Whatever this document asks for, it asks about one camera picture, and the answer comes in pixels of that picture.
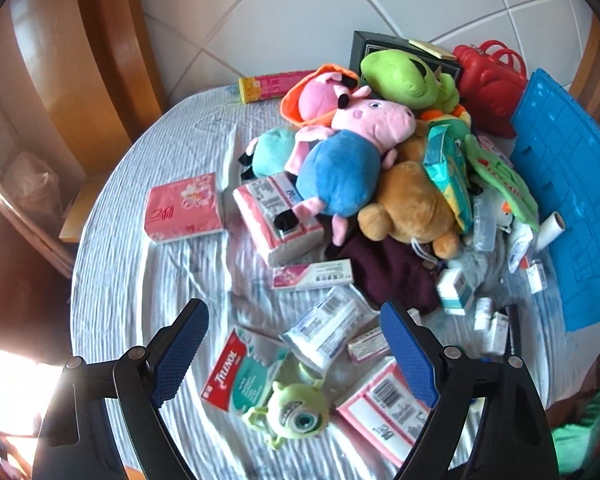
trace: pink tissue pack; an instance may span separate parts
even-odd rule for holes
[[[324,229],[315,218],[284,234],[274,227],[277,215],[302,200],[284,173],[240,186],[234,190],[234,198],[258,253],[269,267],[288,264],[322,242]]]
[[[185,178],[149,191],[144,232],[154,242],[169,242],[224,229],[216,174]]]

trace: blue plastic tray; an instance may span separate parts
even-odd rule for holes
[[[511,161],[567,231],[549,245],[568,331],[600,322],[600,127],[544,70],[536,70],[511,123]]]

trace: white tube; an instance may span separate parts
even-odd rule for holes
[[[566,228],[567,225],[564,223],[562,215],[557,211],[551,213],[549,218],[540,225],[540,232],[536,239],[536,251],[542,251],[542,249],[560,236]]]

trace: sunlight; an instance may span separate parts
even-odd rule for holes
[[[0,350],[0,431],[33,434],[36,417],[45,415],[61,373],[62,367]],[[9,440],[25,460],[33,462],[37,440]]]

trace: white bed sheet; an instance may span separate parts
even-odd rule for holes
[[[200,399],[200,391],[234,323],[277,336],[289,329],[321,293],[273,294],[266,267],[254,251],[231,192],[240,184],[237,158],[248,141],[282,125],[278,101],[242,105],[235,86],[197,94],[152,126],[120,162],[85,226],[72,290],[74,353],[88,363],[120,357],[146,345],[171,324],[190,298],[206,301],[210,327],[175,399],[162,418],[198,478],[392,479],[389,464],[346,423],[335,419],[319,437],[289,442],[278,452],[237,418]],[[159,184],[215,171],[224,189],[227,231],[164,245],[142,231],[148,190]],[[304,260],[317,260],[320,251]],[[523,358],[548,406],[582,384],[600,352],[600,326],[566,335],[557,289],[531,298],[512,277],[522,304]],[[434,313],[426,320],[444,344],[477,351],[472,319]],[[328,394],[346,389],[364,368],[346,356],[336,361]],[[108,404],[113,432],[125,464],[139,467],[122,414]],[[464,432],[455,462],[467,459],[477,416]]]

